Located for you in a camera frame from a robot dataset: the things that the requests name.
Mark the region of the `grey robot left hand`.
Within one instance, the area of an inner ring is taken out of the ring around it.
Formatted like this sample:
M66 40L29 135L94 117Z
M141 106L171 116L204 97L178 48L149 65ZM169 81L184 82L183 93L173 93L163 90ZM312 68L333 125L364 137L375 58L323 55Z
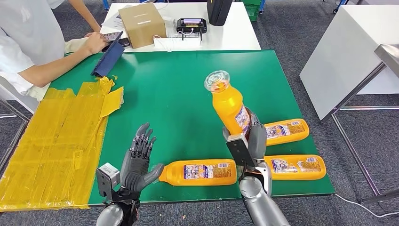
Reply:
M152 132L148 122L142 124L136 131L122 162L120 184L134 193L141 192L157 180L165 167L163 163L159 163L151 171L148 170L150 155L157 139L156 136L152 136Z

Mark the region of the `person's right hand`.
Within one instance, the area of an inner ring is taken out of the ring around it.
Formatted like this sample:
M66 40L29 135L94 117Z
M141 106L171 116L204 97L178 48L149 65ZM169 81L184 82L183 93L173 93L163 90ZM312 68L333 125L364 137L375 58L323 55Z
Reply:
M108 40L98 32L88 33L85 38L87 40L82 48L89 56L101 52L108 45Z

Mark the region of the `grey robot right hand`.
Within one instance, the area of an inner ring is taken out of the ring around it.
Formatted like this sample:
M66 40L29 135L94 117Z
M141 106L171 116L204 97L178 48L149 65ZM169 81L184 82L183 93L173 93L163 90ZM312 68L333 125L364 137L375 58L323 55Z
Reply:
M223 137L237 166L257 167L264 161L266 151L266 129L255 113L250 113L248 134L231 135L223 127Z

